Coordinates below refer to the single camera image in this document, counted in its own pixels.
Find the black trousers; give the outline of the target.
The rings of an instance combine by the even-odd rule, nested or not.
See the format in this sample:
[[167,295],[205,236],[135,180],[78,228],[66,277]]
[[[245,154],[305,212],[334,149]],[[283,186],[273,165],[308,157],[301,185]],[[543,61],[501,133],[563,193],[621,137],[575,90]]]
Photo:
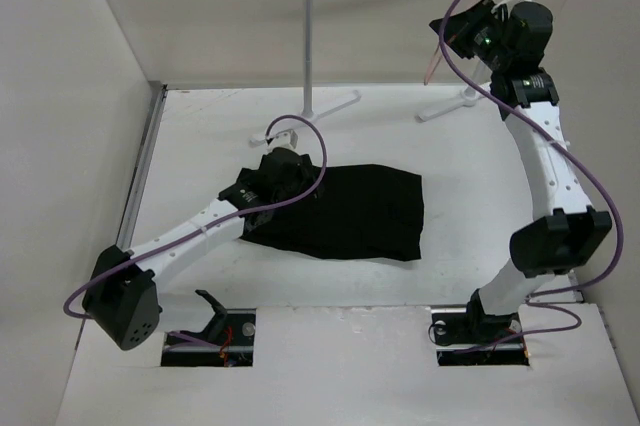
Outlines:
[[329,167],[316,197],[279,208],[245,242],[323,260],[421,258],[422,176],[364,164]]

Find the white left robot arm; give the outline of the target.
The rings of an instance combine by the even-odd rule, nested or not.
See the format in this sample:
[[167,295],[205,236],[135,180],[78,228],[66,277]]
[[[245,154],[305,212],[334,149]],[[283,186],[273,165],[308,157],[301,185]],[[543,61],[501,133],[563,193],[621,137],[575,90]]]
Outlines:
[[140,346],[155,331],[199,346],[216,343],[227,325],[226,308],[202,289],[177,299],[164,288],[213,249],[313,195],[325,171],[308,155],[275,148],[191,219],[129,251],[111,246],[101,252],[82,300],[84,311],[123,351]]

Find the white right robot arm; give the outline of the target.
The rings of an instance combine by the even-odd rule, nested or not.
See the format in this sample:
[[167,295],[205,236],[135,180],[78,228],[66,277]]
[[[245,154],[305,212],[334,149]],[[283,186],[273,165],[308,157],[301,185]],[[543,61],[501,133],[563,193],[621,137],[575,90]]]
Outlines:
[[459,57],[490,69],[489,91],[506,105],[501,118],[532,198],[532,221],[511,235],[507,263],[474,291],[464,313],[434,316],[433,338],[441,346],[513,341],[519,307],[556,276],[584,265],[612,219],[593,207],[564,154],[559,96],[540,65],[553,32],[551,11],[530,1],[507,7],[480,0],[430,27]]

